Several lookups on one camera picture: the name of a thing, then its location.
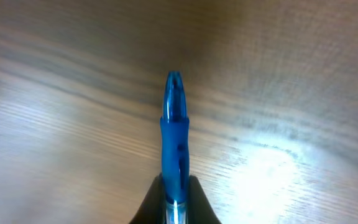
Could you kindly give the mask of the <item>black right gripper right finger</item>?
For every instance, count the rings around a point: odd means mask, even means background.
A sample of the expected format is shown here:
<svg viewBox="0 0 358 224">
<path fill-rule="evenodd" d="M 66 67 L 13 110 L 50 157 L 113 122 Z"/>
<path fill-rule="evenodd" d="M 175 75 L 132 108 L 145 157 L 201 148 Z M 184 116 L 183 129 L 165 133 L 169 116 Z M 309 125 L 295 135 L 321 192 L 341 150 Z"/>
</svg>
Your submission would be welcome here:
<svg viewBox="0 0 358 224">
<path fill-rule="evenodd" d="M 187 216 L 189 224 L 221 224 L 198 178 L 194 175 L 189 177 Z"/>
</svg>

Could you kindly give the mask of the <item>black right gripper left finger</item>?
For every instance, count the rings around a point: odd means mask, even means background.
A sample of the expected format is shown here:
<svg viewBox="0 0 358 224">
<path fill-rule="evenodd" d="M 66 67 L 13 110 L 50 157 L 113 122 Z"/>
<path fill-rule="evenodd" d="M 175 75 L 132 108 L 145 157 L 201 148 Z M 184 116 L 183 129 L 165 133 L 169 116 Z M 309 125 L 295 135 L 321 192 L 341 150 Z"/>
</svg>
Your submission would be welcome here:
<svg viewBox="0 0 358 224">
<path fill-rule="evenodd" d="M 140 207 L 130 224 L 165 223 L 165 188 L 162 175 L 157 175 L 150 185 Z"/>
</svg>

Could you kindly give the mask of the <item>blue ballpoint pen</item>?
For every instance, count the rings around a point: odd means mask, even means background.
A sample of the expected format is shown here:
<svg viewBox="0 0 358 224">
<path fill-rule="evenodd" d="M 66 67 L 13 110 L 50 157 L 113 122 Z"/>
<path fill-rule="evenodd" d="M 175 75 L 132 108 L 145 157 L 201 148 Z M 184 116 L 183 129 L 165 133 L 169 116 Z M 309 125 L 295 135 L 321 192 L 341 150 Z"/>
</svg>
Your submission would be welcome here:
<svg viewBox="0 0 358 224">
<path fill-rule="evenodd" d="M 165 188 L 165 222 L 186 224 L 190 176 L 188 133 L 190 120 L 184 85 L 179 71 L 168 73 L 160 118 L 162 135 L 162 179 Z"/>
</svg>

